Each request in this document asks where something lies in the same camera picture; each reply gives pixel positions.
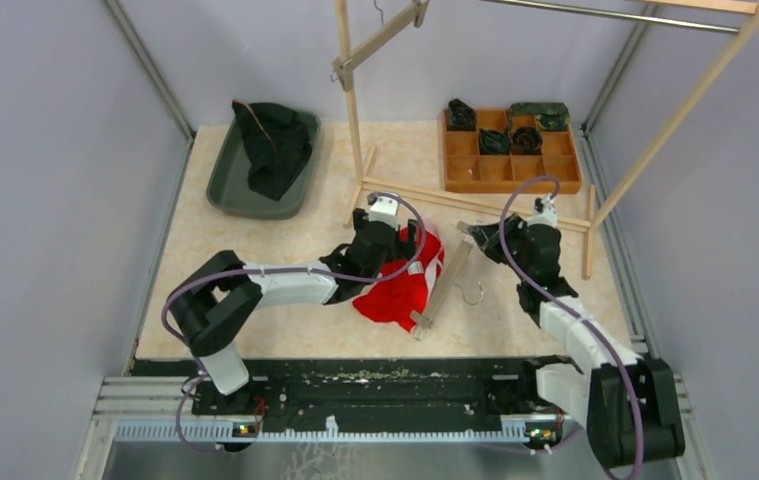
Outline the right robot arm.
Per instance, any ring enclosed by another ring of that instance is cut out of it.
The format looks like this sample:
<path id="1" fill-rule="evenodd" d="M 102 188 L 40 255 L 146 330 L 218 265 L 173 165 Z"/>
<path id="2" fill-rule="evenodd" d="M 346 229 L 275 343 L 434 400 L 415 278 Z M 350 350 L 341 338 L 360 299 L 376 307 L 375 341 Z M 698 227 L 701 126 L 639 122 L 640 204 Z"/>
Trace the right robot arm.
<path id="1" fill-rule="evenodd" d="M 490 260 L 511 267 L 521 309 L 566 349 L 569 361 L 534 367 L 518 385 L 531 412 L 559 407 L 585 430 L 602 467 L 679 457 L 686 441 L 671 367 L 615 339 L 561 273 L 562 233 L 518 215 L 465 227 Z"/>

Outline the red underwear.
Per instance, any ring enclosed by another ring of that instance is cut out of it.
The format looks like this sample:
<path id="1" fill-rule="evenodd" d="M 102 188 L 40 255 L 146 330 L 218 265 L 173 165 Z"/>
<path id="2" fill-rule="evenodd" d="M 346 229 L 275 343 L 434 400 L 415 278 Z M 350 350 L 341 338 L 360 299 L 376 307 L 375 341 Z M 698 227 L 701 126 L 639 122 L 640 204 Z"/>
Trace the red underwear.
<path id="1" fill-rule="evenodd" d="M 426 244 L 417 260 L 404 274 L 374 284 L 353 300 L 354 309 L 375 323 L 396 323 L 411 333 L 416 321 L 413 312 L 423 313 L 444 266 L 445 249 L 438 226 L 424 221 Z"/>

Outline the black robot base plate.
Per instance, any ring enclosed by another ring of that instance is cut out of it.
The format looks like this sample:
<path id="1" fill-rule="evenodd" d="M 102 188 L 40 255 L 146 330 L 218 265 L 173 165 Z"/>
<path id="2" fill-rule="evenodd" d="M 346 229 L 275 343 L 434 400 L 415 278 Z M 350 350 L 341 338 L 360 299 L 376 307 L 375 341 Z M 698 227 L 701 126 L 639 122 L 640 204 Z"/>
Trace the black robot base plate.
<path id="1" fill-rule="evenodd" d="M 189 383 L 191 360 L 138 360 L 134 377 L 177 377 L 197 417 L 246 417 L 238 433 L 491 434 L 560 438 L 569 416 L 541 402 L 534 367 L 562 356 L 520 358 L 255 359 L 248 385 L 220 394 Z"/>

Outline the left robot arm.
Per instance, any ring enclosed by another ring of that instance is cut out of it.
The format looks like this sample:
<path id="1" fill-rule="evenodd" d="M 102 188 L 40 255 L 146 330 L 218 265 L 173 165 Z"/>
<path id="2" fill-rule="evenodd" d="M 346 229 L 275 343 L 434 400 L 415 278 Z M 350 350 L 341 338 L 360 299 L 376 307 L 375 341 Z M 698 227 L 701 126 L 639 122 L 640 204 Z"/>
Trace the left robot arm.
<path id="1" fill-rule="evenodd" d="M 167 297 L 160 314 L 164 329 L 189 349 L 228 412 L 243 413 L 255 399 L 250 372 L 233 344 L 253 313 L 350 302 L 369 286 L 406 273 L 426 243 L 419 213 L 400 227 L 396 212 L 378 204 L 355 209 L 353 227 L 350 242 L 305 264 L 244 262 L 232 250 L 220 251 Z"/>

